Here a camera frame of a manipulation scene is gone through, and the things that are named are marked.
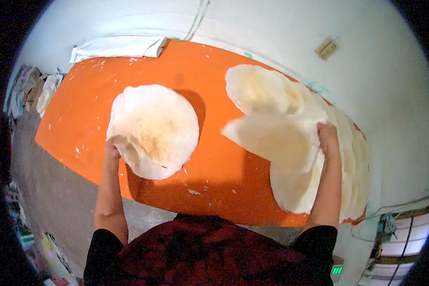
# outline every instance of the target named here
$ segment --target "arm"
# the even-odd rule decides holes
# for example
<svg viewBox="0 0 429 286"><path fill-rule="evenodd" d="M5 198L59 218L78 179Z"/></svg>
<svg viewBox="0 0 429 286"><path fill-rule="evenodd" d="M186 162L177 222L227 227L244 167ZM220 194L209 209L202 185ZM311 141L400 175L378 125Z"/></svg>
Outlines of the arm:
<svg viewBox="0 0 429 286"><path fill-rule="evenodd" d="M337 139L337 129L331 123L318 123L321 149L325 154L321 180L315 203L301 234L314 226L338 228L342 202L342 160Z"/></svg>
<svg viewBox="0 0 429 286"><path fill-rule="evenodd" d="M105 143L102 181L97 193L94 230L104 228L112 232L123 245L128 243L128 227L119 189L119 152L111 140Z"/></svg>

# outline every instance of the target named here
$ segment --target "black sleeve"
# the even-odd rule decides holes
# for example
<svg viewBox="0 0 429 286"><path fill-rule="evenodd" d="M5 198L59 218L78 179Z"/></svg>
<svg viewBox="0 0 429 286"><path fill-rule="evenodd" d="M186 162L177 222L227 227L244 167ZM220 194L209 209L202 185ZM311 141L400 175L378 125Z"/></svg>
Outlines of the black sleeve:
<svg viewBox="0 0 429 286"><path fill-rule="evenodd" d="M332 252L336 242L335 227L314 226L304 231L290 248L306 255L313 266L322 273L324 285L332 285L330 271L333 266Z"/></svg>
<svg viewBox="0 0 429 286"><path fill-rule="evenodd" d="M101 285L117 274L115 262L117 254L123 248L119 238L112 232L106 229L98 229L94 232L84 269L86 286Z"/></svg>

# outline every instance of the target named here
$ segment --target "white wall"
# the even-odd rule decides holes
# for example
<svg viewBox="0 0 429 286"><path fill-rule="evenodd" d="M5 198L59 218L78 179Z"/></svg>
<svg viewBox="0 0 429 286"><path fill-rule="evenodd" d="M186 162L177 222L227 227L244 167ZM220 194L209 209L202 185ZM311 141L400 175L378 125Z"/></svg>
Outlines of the white wall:
<svg viewBox="0 0 429 286"><path fill-rule="evenodd" d="M67 72L73 45L95 37L182 38L198 6L198 0L56 0L30 34L18 63ZM340 49L322 61L314 49L326 37L335 38ZM297 73L305 83L324 87L324 96L367 135L373 211L429 194L429 68L389 3L211 0L193 40L246 50L255 59ZM345 231L343 240L349 239ZM353 285L367 257L356 259L343 247L336 252L357 263L340 282Z"/></svg>

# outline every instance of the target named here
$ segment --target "forearm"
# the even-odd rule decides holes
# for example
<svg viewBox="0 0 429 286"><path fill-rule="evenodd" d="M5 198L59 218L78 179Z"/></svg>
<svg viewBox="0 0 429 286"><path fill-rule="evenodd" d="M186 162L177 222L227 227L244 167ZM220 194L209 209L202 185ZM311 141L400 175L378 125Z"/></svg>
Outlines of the forearm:
<svg viewBox="0 0 429 286"><path fill-rule="evenodd" d="M128 242L128 227L124 215L117 168L104 166L98 188L94 229L104 228L124 244Z"/></svg>
<svg viewBox="0 0 429 286"><path fill-rule="evenodd" d="M302 232L320 225L338 228L341 202L342 163L338 155L324 162L315 203Z"/></svg>

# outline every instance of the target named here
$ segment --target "concrete floor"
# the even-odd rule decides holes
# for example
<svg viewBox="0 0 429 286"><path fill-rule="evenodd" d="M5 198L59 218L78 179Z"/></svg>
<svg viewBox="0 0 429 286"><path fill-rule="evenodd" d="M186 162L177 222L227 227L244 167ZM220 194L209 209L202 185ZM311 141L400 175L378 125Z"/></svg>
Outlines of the concrete floor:
<svg viewBox="0 0 429 286"><path fill-rule="evenodd" d="M41 233L50 232L64 249L74 275L83 276L91 243L97 185L81 177L49 155L34 141L40 117L36 111L19 119L13 138L11 174L19 186L27 223L39 247ZM123 198L129 240L176 213ZM288 245L299 227L244 226Z"/></svg>

